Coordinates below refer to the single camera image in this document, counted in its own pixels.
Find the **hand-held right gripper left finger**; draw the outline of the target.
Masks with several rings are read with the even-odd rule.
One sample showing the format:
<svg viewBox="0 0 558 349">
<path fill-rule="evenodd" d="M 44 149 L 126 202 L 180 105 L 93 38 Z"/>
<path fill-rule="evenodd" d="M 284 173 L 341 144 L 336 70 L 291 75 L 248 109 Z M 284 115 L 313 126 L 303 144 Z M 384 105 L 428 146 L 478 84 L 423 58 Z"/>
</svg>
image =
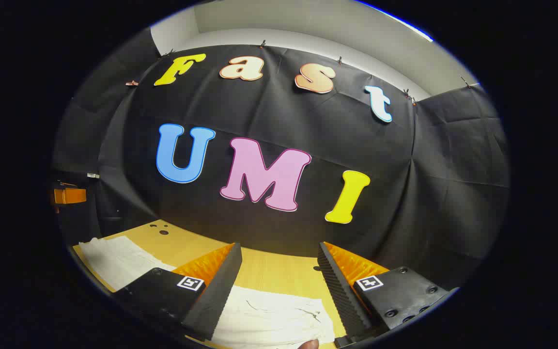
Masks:
<svg viewBox="0 0 558 349">
<path fill-rule="evenodd" d="M 164 335 L 210 340 L 241 264 L 241 245 L 231 243 L 173 271 L 152 268 L 113 298 Z"/>
</svg>

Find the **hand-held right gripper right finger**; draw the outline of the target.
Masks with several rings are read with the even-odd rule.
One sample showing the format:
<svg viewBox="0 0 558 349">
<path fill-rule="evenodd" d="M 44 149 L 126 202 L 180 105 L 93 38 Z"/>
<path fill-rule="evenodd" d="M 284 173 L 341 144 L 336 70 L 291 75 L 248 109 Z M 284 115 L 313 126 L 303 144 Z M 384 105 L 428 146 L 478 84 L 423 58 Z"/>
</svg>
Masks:
<svg viewBox="0 0 558 349">
<path fill-rule="evenodd" d="M 407 327 L 455 293 L 412 268 L 389 270 L 325 241 L 317 263 L 346 331 L 334 341 L 339 349 Z"/>
</svg>

